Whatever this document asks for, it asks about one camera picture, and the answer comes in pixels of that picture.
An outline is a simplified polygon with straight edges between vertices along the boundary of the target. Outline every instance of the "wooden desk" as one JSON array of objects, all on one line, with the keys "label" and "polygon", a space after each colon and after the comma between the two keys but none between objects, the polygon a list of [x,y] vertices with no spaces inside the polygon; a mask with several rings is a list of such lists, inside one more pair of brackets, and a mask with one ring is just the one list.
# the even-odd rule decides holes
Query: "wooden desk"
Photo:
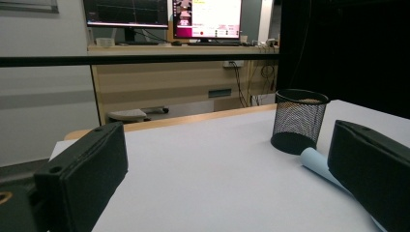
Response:
[{"label": "wooden desk", "polygon": [[[224,110],[224,111],[218,111],[218,112],[213,112],[213,113],[196,114],[196,115],[190,115],[190,116],[184,116],[184,117],[178,117],[178,118],[161,119],[161,120],[143,122],[143,123],[125,124],[124,131],[125,132],[140,131],[140,130],[168,127],[168,126],[174,126],[174,125],[180,125],[180,124],[195,123],[195,122],[200,122],[200,121],[205,121],[205,120],[210,120],[210,119],[217,119],[217,118],[229,117],[229,116],[234,116],[234,115],[273,110],[276,108],[277,108],[276,104],[267,104],[267,105],[254,106],[254,107],[248,107],[248,108]],[[78,139],[84,136],[88,131],[90,130],[73,131],[67,134],[64,137],[64,140]]]},{"label": "wooden desk", "polygon": [[[277,48],[243,46],[134,45],[89,46],[90,56],[276,54]],[[241,107],[238,80],[247,102],[276,90],[277,60],[246,60],[235,72],[223,61],[160,64],[93,65],[92,74],[101,124],[107,112],[214,100],[215,110]]]}]

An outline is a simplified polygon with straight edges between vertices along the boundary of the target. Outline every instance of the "power outlet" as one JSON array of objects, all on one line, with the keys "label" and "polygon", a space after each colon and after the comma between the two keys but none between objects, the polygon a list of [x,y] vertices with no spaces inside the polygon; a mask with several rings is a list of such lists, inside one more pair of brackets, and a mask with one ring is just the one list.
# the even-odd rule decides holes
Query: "power outlet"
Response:
[{"label": "power outlet", "polygon": [[226,68],[233,68],[235,67],[234,64],[230,64],[231,62],[235,62],[236,67],[243,67],[245,61],[224,61],[223,66]]}]

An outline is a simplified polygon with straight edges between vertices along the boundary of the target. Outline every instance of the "keyboard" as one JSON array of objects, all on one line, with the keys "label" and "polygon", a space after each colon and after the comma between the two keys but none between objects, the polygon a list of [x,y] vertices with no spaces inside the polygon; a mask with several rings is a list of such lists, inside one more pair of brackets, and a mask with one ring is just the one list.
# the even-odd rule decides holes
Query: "keyboard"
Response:
[{"label": "keyboard", "polygon": [[133,42],[133,41],[126,41],[126,42],[117,42],[116,45],[158,45],[157,42]]},{"label": "keyboard", "polygon": [[218,43],[218,42],[195,42],[195,43],[187,43],[187,45],[195,45],[195,46],[239,46],[238,43]]}]

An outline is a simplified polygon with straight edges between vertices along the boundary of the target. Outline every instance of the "cable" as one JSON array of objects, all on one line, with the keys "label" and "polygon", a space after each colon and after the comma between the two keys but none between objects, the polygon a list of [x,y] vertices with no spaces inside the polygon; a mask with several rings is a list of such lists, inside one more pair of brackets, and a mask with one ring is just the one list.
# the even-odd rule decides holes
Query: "cable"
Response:
[{"label": "cable", "polygon": [[252,94],[250,93],[250,87],[251,87],[251,85],[252,85],[252,80],[253,80],[253,77],[254,77],[254,75],[255,75],[255,73],[256,73],[256,70],[257,70],[258,65],[259,65],[259,60],[256,61],[256,66],[255,66],[255,68],[253,69],[253,72],[252,72],[252,73],[249,73],[250,78],[249,78],[249,80],[248,80],[247,99],[249,99],[250,101],[251,101],[251,99],[252,99]]},{"label": "cable", "polygon": [[244,94],[242,93],[242,89],[241,89],[241,80],[239,78],[238,66],[236,65],[234,61],[230,61],[229,64],[232,65],[235,70],[236,83],[238,85],[238,92],[239,92],[239,101],[241,102],[242,107],[248,107]]},{"label": "cable", "polygon": [[168,40],[164,40],[163,38],[160,38],[160,37],[158,37],[158,36],[152,34],[151,32],[149,32],[149,31],[147,31],[147,30],[145,30],[145,29],[142,29],[142,30],[143,30],[144,32],[150,34],[151,36],[158,38],[158,41],[163,41],[163,42],[169,43]]},{"label": "cable", "polygon": [[275,79],[276,79],[275,66],[266,64],[265,66],[263,66],[261,68],[260,75],[262,77],[265,77],[265,82],[263,83],[263,87],[262,87],[262,93],[261,93],[260,97],[259,96],[253,96],[252,97],[257,105],[261,105],[263,103],[262,101],[267,98],[267,96],[262,97],[263,95],[268,95],[269,91],[273,91],[274,88],[275,88]]},{"label": "cable", "polygon": [[[133,30],[133,32],[134,32],[135,34],[138,34],[138,35],[141,35],[141,36],[146,36],[146,35],[144,35],[143,33],[137,32],[137,31],[135,31],[135,30]],[[156,41],[167,42],[166,40],[161,39],[161,38],[152,38],[152,37],[149,37],[149,36],[147,36],[147,37],[150,38],[150,39],[156,40]]]}]

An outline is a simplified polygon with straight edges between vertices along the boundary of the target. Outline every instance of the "monitor stand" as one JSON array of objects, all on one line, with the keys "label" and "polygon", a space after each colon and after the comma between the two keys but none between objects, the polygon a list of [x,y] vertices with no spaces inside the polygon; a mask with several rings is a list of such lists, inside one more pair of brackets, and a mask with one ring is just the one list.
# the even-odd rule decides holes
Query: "monitor stand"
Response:
[{"label": "monitor stand", "polygon": [[133,28],[128,27],[124,28],[124,38],[125,40],[123,42],[117,42],[117,44],[121,45],[158,45],[159,43],[157,42],[138,42],[135,40],[135,31]]},{"label": "monitor stand", "polygon": [[200,39],[198,43],[210,43],[211,40],[208,39]]}]

